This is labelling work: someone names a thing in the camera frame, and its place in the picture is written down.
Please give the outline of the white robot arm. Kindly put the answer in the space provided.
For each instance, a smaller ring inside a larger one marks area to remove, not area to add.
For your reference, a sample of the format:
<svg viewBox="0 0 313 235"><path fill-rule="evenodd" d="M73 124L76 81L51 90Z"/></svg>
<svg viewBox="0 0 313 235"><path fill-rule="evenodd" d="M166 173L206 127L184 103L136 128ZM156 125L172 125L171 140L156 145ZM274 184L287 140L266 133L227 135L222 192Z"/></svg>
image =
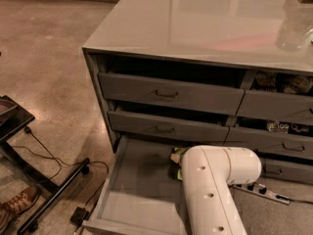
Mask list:
<svg viewBox="0 0 313 235"><path fill-rule="evenodd" d="M199 145L175 148L193 235L247 235L229 187L255 182L261 162L250 149Z"/></svg>

